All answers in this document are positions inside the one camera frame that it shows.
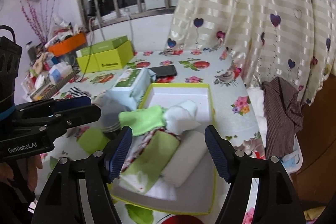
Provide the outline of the person's left hand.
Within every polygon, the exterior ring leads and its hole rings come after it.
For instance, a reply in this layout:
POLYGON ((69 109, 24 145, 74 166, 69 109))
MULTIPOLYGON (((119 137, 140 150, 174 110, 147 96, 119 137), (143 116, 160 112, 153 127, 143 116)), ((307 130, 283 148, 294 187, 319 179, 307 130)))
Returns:
MULTIPOLYGON (((35 155, 27 159, 27 186, 30 191, 34 191, 38 183, 38 169, 42 169, 42 159, 40 155, 35 155)), ((10 166, 2 162, 1 163, 1 182, 10 185, 8 179, 13 179, 14 173, 10 166)))

